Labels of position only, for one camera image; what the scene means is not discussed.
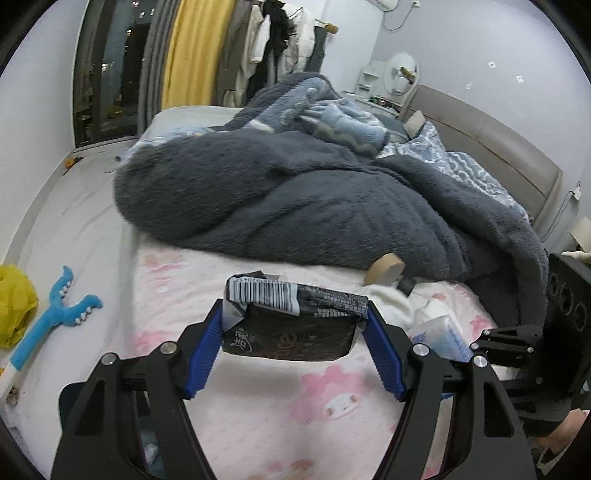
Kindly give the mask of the person's hand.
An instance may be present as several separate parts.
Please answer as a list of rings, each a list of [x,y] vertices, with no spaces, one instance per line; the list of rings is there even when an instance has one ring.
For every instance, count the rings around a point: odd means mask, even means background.
[[[538,479],[590,478],[589,410],[572,410],[549,436],[534,441],[542,449],[536,464]]]

